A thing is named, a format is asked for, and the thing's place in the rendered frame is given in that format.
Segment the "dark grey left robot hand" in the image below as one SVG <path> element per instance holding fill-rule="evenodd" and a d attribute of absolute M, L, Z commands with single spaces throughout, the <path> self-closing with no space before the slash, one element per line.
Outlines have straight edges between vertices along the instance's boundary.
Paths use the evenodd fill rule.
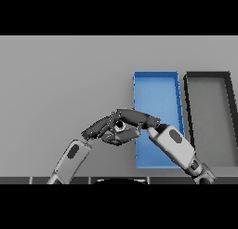
<path fill-rule="evenodd" d="M 87 141 L 101 139 L 105 143 L 120 146 L 136 139 L 139 131 L 140 128 L 127 128 L 124 120 L 110 115 L 93 123 L 81 135 Z"/>

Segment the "dark grey rectangular bin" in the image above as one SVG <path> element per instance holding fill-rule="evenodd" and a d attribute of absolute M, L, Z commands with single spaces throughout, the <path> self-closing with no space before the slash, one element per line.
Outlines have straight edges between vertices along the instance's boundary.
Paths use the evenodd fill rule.
<path fill-rule="evenodd" d="M 238 168 L 238 112 L 231 73 L 187 72 L 184 77 L 191 144 L 209 167 Z"/>

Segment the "blue rectangular bin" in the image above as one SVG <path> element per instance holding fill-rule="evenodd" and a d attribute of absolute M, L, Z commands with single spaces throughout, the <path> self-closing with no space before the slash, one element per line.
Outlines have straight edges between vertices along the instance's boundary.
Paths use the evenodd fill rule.
<path fill-rule="evenodd" d="M 135 71 L 134 109 L 161 119 L 184 133 L 178 71 Z M 136 139 L 136 168 L 178 168 L 149 139 L 146 130 Z"/>

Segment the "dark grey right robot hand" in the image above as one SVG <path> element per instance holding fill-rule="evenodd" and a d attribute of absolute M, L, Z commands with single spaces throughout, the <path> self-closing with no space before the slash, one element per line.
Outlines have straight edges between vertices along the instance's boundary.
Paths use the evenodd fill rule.
<path fill-rule="evenodd" d="M 158 117 L 136 110 L 118 109 L 117 113 L 120 120 L 134 127 L 141 125 L 142 129 L 147 129 L 149 127 L 157 128 L 160 125 L 160 119 Z"/>

